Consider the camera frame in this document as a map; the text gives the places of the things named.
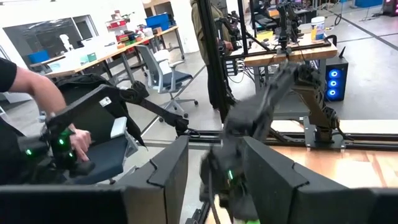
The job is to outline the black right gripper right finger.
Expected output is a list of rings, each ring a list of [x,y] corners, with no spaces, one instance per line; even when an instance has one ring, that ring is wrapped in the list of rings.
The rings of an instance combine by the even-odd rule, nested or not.
[[[261,224],[398,224],[397,188],[348,188],[251,137],[244,175]]]

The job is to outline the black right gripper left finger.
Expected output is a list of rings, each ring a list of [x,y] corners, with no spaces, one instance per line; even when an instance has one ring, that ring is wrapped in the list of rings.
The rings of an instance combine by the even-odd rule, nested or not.
[[[113,185],[0,187],[0,224],[179,224],[188,175],[180,136]]]

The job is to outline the chair with blue seat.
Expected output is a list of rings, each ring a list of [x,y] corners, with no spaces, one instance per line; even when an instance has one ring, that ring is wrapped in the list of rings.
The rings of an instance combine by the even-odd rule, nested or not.
[[[114,178],[124,172],[126,159],[139,149],[136,140],[127,131],[127,122],[125,116],[114,120],[111,139],[88,151],[95,168],[88,175],[73,178],[74,183],[97,184],[108,180],[112,185],[116,182]]]

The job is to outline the person's hand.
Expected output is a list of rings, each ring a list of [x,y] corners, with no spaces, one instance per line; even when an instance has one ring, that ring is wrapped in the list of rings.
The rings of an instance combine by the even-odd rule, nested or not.
[[[92,143],[91,133],[82,129],[72,129],[72,131],[73,134],[70,136],[72,149],[82,161],[89,161],[90,159],[86,153]]]

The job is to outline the grey white office chair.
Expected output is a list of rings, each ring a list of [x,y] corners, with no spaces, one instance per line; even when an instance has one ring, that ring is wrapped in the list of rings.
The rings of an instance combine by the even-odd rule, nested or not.
[[[198,106],[198,101],[196,99],[180,99],[177,96],[177,93],[186,87],[187,82],[193,80],[193,75],[176,69],[184,61],[170,63],[168,57],[155,57],[155,54],[145,45],[137,45],[136,49],[146,64],[147,86],[160,95],[168,94],[170,96],[169,101],[161,104],[161,107],[172,110],[172,112],[179,112],[184,118],[188,118],[189,115],[181,107],[181,104],[192,102]]]

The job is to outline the computer tower blue lights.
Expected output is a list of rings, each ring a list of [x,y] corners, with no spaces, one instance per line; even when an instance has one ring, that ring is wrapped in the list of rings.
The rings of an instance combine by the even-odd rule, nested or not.
[[[328,101],[343,101],[345,98],[349,65],[343,56],[345,48],[343,47],[339,55],[326,60],[325,98]]]

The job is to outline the wooden station table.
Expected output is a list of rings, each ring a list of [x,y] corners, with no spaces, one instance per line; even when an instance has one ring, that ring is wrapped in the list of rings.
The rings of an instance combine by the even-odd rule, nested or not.
[[[337,48],[331,40],[312,40],[310,32],[304,33],[297,43],[289,43],[290,53],[277,53],[276,44],[278,41],[272,40],[269,46],[270,51],[266,51],[257,43],[253,43],[244,59],[245,66],[253,68],[255,91],[258,92],[263,84],[260,78],[260,68],[264,67],[264,73],[268,73],[268,66],[280,64],[285,60],[303,62],[311,60],[326,60],[333,58],[337,54]]]

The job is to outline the long wooden workbench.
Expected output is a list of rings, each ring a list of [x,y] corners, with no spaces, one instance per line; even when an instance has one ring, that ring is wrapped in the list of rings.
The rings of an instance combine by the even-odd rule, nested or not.
[[[137,50],[137,47],[139,45],[143,45],[145,42],[149,42],[153,46],[154,52],[156,52],[157,50],[160,50],[158,40],[163,35],[169,32],[175,32],[175,35],[177,37],[178,47],[169,48],[169,50],[179,49],[182,55],[182,59],[183,60],[185,59],[185,53],[183,51],[181,38],[178,33],[178,28],[179,26],[173,26],[167,30],[159,32],[158,34],[154,34],[150,37],[144,37],[140,41],[135,42],[131,45],[127,46],[110,45],[107,47],[102,47],[100,48],[99,51],[95,52],[96,60],[93,60],[91,62],[85,62],[83,64],[80,63],[80,56],[83,55],[80,54],[77,50],[72,50],[71,52],[68,52],[67,54],[64,54],[62,56],[55,57],[48,61],[39,63],[41,68],[43,68],[43,72],[41,72],[41,74],[49,78],[68,77],[68,76],[73,76],[75,74],[83,75],[87,68],[90,68],[97,64],[102,64],[102,66],[106,70],[105,72],[108,75],[110,82],[112,82],[113,84],[117,84],[125,80],[128,80],[131,83],[133,83],[134,75],[133,71],[131,70],[132,65],[130,65],[129,62],[127,61],[126,54],[130,49],[134,49],[135,53],[138,56],[138,61],[139,61],[139,63],[134,64],[134,66],[137,66],[138,69],[140,69],[141,67],[145,67],[146,63],[141,62],[141,58]],[[107,61],[110,60],[115,55],[121,56],[122,64],[124,65],[124,71],[121,72],[120,74],[113,75],[108,67]]]

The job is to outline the person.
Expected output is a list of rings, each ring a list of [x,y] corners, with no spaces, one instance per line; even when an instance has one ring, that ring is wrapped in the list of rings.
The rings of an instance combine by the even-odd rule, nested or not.
[[[219,102],[218,102],[218,95],[216,92],[217,87],[215,84],[215,76],[210,69],[210,63],[208,60],[208,52],[206,49],[205,36],[203,33],[203,29],[202,29],[202,23],[201,23],[201,19],[200,19],[200,15],[199,15],[197,1],[198,0],[190,0],[190,5],[192,7],[192,12],[191,12],[192,22],[193,22],[193,26],[195,29],[195,35],[197,38],[201,57],[206,65],[206,69],[207,69],[207,73],[208,73],[207,83],[208,83],[209,101],[214,110],[219,110]],[[213,19],[224,16],[223,13],[212,3],[211,3],[211,12],[212,12]],[[222,31],[223,31],[224,43],[226,45],[226,54],[230,54],[233,51],[233,45],[231,43],[231,38],[229,36],[228,29],[225,25],[222,25]]]
[[[66,107],[60,90],[47,77],[0,57],[0,93],[27,93],[47,115]],[[77,129],[73,124],[69,128]],[[26,164],[17,137],[22,133],[0,117],[0,185],[21,184]]]

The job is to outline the blue storage bin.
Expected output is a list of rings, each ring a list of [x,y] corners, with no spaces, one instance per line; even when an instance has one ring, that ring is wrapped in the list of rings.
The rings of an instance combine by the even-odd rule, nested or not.
[[[28,55],[31,64],[41,63],[50,59],[46,50],[41,50]]]
[[[156,16],[151,16],[146,18],[147,27],[158,28],[162,30],[169,29],[169,15],[167,13],[159,14]]]

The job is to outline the Lysol wipes canister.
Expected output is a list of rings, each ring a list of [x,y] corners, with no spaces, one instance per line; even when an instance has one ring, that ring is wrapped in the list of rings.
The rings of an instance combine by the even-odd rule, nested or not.
[[[313,42],[323,40],[325,36],[325,17],[318,16],[311,19],[311,39]]]

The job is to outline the dark glass window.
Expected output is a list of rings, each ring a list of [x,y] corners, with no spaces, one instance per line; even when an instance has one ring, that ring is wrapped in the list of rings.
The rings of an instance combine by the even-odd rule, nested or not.
[[[31,65],[28,55],[34,52],[46,50],[50,59],[66,52],[62,34],[67,35],[74,49],[82,47],[83,40],[97,35],[89,15],[10,26],[4,32],[28,66]]]

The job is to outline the computer tower pink lights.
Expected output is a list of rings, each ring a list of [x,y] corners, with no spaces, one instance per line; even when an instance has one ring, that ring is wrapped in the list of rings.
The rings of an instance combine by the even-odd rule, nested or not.
[[[383,0],[382,14],[385,16],[398,16],[398,0]]]

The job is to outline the black frame post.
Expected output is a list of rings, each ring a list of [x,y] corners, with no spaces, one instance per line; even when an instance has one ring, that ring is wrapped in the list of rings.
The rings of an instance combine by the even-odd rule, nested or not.
[[[200,15],[202,23],[203,35],[206,41],[206,50],[208,52],[209,64],[211,67],[211,71],[215,76],[221,123],[224,124],[229,112],[229,104],[227,101],[227,89],[224,82],[223,63],[219,55],[215,28],[213,22],[211,21],[211,6],[209,0],[198,0],[197,3],[198,13]]]

